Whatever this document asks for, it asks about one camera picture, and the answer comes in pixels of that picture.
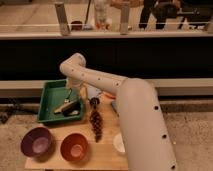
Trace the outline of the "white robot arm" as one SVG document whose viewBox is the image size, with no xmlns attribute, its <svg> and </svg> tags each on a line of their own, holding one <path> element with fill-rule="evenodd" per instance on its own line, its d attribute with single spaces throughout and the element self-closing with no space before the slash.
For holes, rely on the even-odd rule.
<svg viewBox="0 0 213 171">
<path fill-rule="evenodd" d="M 116 96 L 119 125 L 129 171 L 178 171 L 155 87 L 141 78 L 128 78 L 86 67 L 75 53 L 60 64 L 68 86 L 87 83 Z"/>
</svg>

